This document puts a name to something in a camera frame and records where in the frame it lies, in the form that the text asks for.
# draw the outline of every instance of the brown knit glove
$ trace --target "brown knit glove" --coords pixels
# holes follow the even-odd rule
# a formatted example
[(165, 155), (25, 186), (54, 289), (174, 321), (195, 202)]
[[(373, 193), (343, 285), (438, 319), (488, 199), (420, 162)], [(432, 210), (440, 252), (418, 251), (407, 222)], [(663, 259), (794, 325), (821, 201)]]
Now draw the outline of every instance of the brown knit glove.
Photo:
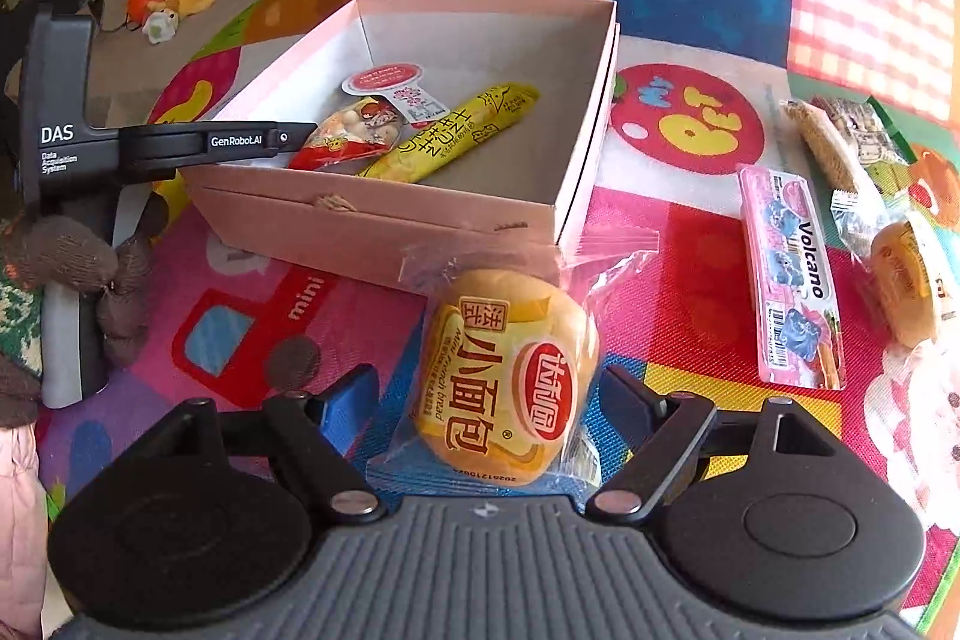
[(150, 238), (167, 221), (166, 202), (153, 194), (136, 232), (112, 247), (63, 215), (18, 218), (0, 231), (0, 427), (37, 420), (40, 403), (40, 311), (43, 286), (56, 282), (83, 293), (103, 292), (97, 317), (107, 357), (126, 366), (147, 338), (143, 290)]

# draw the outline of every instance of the gingham pattern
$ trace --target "gingham pattern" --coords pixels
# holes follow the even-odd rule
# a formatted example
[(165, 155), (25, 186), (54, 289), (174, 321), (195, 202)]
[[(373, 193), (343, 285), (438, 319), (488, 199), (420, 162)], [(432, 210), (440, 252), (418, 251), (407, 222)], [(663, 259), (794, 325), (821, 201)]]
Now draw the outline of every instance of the gingham pattern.
[(949, 119), (953, 0), (793, 0), (787, 68)]

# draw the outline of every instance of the gray gripper base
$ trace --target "gray gripper base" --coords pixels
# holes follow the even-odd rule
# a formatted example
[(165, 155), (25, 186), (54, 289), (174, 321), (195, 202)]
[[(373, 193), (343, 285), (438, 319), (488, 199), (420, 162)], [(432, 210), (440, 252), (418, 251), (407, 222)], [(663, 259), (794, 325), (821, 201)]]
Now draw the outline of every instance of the gray gripper base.
[[(736, 565), (731, 565), (731, 576)], [(88, 617), (58, 640), (147, 640)], [(686, 591), (642, 533), (596, 525), (565, 497), (408, 497), (330, 533), (306, 572), (214, 626), (164, 640), (907, 640), (896, 616), (788, 630), (728, 616)]]

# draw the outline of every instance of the pink box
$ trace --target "pink box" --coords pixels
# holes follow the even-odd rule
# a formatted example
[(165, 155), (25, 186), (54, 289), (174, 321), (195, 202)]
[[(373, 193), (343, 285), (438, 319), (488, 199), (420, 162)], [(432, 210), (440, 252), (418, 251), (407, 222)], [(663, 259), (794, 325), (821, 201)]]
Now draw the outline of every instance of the pink box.
[(400, 287), (406, 247), (445, 239), (505, 238), (536, 266), (583, 229), (618, 39), (613, 1), (352, 1), (214, 119), (319, 122), (352, 100), (344, 78), (387, 63), (422, 66), (421, 86), (451, 108), (503, 82), (534, 85), (541, 98), (416, 185), (287, 170), (289, 156), (278, 156), (190, 167), (190, 196), (225, 244), (378, 285)]

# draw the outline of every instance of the metal screw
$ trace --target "metal screw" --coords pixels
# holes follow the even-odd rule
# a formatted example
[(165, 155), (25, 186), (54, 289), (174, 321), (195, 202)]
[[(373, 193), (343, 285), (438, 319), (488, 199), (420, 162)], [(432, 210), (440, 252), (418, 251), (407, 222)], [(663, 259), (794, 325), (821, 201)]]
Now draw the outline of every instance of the metal screw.
[(380, 501), (368, 491), (341, 491), (330, 500), (330, 506), (341, 515), (368, 515)]
[(593, 497), (593, 506), (608, 515), (630, 515), (642, 506), (643, 500), (632, 491), (612, 488)]

